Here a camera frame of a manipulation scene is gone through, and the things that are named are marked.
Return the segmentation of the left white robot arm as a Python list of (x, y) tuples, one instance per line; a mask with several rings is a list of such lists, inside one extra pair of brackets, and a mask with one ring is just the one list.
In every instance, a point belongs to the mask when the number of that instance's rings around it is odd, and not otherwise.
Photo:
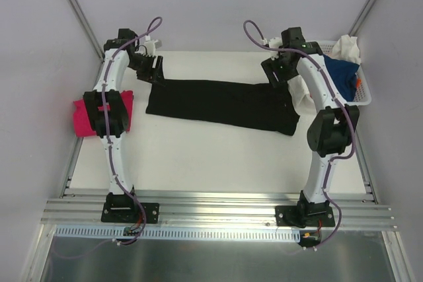
[(163, 57), (156, 54), (160, 41), (151, 38), (152, 26), (138, 35), (121, 28), (115, 39), (104, 45), (105, 60), (95, 87), (83, 95), (89, 124), (100, 138), (106, 153), (110, 186), (105, 209), (111, 209), (123, 221), (134, 220), (139, 206), (134, 201), (134, 181), (125, 165), (124, 141), (130, 127), (129, 111), (124, 104), (121, 86), (126, 69), (135, 71), (136, 78), (152, 85), (165, 85)]

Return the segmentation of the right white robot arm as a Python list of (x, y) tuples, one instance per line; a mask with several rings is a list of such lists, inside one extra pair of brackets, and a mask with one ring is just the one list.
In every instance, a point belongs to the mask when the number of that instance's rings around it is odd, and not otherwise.
[(312, 151), (311, 167), (295, 210), (299, 223), (312, 225), (329, 205), (328, 190), (336, 163), (355, 152), (355, 130), (360, 111), (346, 100), (326, 67), (327, 59), (316, 41), (308, 42), (300, 27), (288, 28), (276, 38), (260, 39), (271, 56), (262, 68), (274, 87), (301, 79), (311, 97), (316, 116), (307, 130)]

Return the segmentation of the black t shirt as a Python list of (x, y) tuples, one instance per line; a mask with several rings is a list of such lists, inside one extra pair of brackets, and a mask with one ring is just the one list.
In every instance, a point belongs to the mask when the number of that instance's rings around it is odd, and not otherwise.
[(148, 114), (295, 134), (300, 115), (288, 86), (205, 80), (168, 80), (153, 85)]

